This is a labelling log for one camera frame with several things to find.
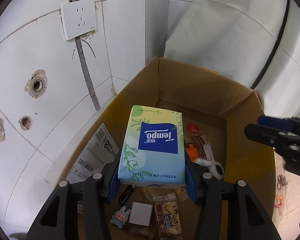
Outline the white plastic clamp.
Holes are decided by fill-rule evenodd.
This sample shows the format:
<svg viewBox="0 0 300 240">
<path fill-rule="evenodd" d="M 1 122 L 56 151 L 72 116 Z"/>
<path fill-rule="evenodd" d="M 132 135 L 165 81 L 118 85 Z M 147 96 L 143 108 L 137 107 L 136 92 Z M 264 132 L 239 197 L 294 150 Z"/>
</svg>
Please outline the white plastic clamp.
<svg viewBox="0 0 300 240">
<path fill-rule="evenodd" d="M 224 168 L 219 162 L 215 161 L 210 143 L 205 144 L 203 150 L 206 157 L 198 157 L 194 162 L 200 166 L 207 167 L 209 173 L 218 180 L 223 180 Z"/>
</svg>

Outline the orange utility knife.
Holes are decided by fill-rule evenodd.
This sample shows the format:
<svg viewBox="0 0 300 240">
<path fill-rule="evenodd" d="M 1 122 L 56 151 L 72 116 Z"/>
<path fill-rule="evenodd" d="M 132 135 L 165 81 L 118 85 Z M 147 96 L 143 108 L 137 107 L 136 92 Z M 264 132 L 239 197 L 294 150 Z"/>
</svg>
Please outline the orange utility knife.
<svg viewBox="0 0 300 240">
<path fill-rule="evenodd" d="M 199 157 L 197 148 L 194 144 L 185 144 L 185 151 L 192 162 L 194 162 Z"/>
</svg>

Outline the Tempo tissue pack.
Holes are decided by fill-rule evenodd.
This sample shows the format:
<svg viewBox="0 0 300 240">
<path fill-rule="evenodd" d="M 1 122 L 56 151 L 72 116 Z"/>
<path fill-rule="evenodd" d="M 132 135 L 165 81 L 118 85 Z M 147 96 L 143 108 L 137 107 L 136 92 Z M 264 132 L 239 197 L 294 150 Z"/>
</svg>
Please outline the Tempo tissue pack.
<svg viewBox="0 0 300 240">
<path fill-rule="evenodd" d="M 117 177 L 122 184 L 176 189 L 186 184 L 183 115 L 132 107 Z"/>
</svg>

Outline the cardboard box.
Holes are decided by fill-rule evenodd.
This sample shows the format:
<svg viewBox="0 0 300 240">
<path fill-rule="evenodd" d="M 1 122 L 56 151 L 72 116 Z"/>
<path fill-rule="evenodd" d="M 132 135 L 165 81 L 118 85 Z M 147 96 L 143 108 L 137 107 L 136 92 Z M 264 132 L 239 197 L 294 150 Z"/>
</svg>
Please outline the cardboard box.
<svg viewBox="0 0 300 240">
<path fill-rule="evenodd" d="M 215 161 L 224 168 L 222 181 L 245 181 L 269 217 L 272 217 L 275 198 L 273 149 L 252 142 L 244 135 L 244 128 L 254 124 L 263 115 L 255 91 L 211 70 L 163 58 L 153 59 L 147 64 L 103 111 L 70 156 L 57 185 L 66 180 L 77 158 L 101 124 L 105 124 L 120 150 L 118 154 L 121 154 L 128 119 L 135 105 L 182 113 L 184 149 L 185 144 L 194 144 L 199 157 L 205 158 L 203 146 L 210 143 Z M 197 124 L 200 132 L 191 134 L 187 124 Z M 194 239 L 200 207 L 189 196 L 180 202 L 175 194 L 176 189 L 134 185 L 134 193 L 126 204 L 120 206 L 118 198 L 127 186 L 120 182 L 116 198 L 104 205 L 111 239 Z M 182 234 L 161 238 L 154 206 L 170 201 L 178 204 Z M 110 224 L 112 215 L 125 205 L 131 209 L 132 202 L 153 205 L 150 225 L 131 224 L 128 220 L 119 229 Z M 227 211 L 228 203 L 223 201 L 219 239 L 227 239 Z M 77 202 L 77 213 L 79 239 L 86 239 L 81 200 Z"/>
</svg>

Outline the beige table cloth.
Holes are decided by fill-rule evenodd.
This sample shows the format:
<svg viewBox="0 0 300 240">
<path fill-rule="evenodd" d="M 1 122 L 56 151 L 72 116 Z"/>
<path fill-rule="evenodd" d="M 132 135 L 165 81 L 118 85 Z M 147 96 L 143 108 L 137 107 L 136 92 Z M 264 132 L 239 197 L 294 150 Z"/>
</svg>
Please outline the beige table cloth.
<svg viewBox="0 0 300 240">
<path fill-rule="evenodd" d="M 276 176 L 282 175 L 287 185 L 281 186 L 276 181 L 275 196 L 283 198 L 283 205 L 274 207 L 273 222 L 282 238 L 295 238 L 300 233 L 300 176 L 287 172 L 284 159 L 277 153 L 274 157 Z"/>
</svg>

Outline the red snack packet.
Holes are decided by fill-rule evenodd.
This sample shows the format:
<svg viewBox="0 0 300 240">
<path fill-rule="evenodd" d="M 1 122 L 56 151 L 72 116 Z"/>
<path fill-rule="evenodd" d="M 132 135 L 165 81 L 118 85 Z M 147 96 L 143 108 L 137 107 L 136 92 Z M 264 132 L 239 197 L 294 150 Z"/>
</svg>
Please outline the red snack packet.
<svg viewBox="0 0 300 240">
<path fill-rule="evenodd" d="M 197 124 L 187 124 L 186 127 L 191 134 L 198 134 L 200 132 L 199 126 Z"/>
</svg>

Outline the blue bunny pig figurine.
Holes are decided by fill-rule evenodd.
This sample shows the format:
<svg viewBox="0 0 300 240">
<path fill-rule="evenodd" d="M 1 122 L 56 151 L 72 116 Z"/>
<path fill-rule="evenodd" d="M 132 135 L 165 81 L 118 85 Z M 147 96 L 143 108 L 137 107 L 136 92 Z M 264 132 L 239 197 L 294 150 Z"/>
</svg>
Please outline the blue bunny pig figurine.
<svg viewBox="0 0 300 240">
<path fill-rule="evenodd" d="M 113 215 L 111 220 L 109 221 L 110 224 L 113 224 L 117 226 L 119 229 L 122 229 L 123 226 L 128 222 L 129 215 L 130 215 L 131 209 L 129 205 L 125 205 L 121 207 L 119 210 L 117 210 Z"/>
</svg>

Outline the black pen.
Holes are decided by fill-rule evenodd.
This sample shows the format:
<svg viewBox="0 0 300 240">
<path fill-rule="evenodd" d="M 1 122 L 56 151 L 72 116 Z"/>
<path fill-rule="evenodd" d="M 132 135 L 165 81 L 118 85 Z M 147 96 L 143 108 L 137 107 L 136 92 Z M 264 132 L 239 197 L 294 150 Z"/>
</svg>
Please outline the black pen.
<svg viewBox="0 0 300 240">
<path fill-rule="evenodd" d="M 134 185 L 128 185 L 126 189 L 123 191 L 123 193 L 118 198 L 118 203 L 120 206 L 123 204 L 126 204 L 126 202 L 129 200 L 131 195 L 134 193 L 135 186 Z"/>
</svg>

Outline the nut bar packet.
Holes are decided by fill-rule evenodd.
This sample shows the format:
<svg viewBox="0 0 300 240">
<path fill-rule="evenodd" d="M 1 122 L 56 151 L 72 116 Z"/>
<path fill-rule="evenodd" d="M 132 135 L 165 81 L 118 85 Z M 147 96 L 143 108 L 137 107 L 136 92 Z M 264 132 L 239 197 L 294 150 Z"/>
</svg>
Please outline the nut bar packet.
<svg viewBox="0 0 300 240">
<path fill-rule="evenodd" d="M 182 234 L 177 202 L 156 203 L 154 211 L 161 238 Z"/>
</svg>

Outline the small white box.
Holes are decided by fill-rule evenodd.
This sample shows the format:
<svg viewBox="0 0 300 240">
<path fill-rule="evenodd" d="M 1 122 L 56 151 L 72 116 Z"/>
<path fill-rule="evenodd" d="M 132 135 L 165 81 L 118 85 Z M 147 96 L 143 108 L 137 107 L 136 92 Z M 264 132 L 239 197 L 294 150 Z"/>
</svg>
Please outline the small white box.
<svg viewBox="0 0 300 240">
<path fill-rule="evenodd" d="M 149 226 L 151 221 L 153 205 L 139 202 L 132 202 L 129 222 L 131 224 Z"/>
</svg>

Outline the white shipping label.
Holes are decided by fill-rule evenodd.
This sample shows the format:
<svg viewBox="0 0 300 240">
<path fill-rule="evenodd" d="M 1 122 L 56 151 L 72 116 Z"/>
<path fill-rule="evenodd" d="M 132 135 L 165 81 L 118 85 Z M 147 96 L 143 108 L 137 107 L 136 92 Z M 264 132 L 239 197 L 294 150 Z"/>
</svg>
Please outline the white shipping label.
<svg viewBox="0 0 300 240">
<path fill-rule="evenodd" d="M 101 124 L 77 158 L 66 180 L 71 184 L 85 181 L 91 175 L 101 172 L 106 164 L 113 162 L 119 151 L 105 124 Z"/>
</svg>

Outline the pale green curtain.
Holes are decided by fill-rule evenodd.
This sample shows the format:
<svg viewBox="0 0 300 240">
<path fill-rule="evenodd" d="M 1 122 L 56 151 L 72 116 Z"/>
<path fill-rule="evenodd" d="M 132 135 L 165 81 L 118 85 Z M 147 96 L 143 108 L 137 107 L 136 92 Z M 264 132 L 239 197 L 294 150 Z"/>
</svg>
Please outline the pale green curtain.
<svg viewBox="0 0 300 240">
<path fill-rule="evenodd" d="M 255 90 L 266 115 L 300 117 L 300 8 L 294 0 L 169 0 L 164 57 Z"/>
</svg>

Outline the white wall socket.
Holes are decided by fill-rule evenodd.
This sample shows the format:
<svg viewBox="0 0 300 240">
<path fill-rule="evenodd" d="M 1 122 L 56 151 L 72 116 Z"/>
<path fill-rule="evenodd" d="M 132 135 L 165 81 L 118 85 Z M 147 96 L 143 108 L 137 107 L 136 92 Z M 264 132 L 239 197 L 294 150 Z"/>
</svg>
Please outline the white wall socket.
<svg viewBox="0 0 300 240">
<path fill-rule="evenodd" d="M 61 17 L 67 41 L 97 29 L 93 0 L 79 0 L 61 5 Z"/>
</svg>

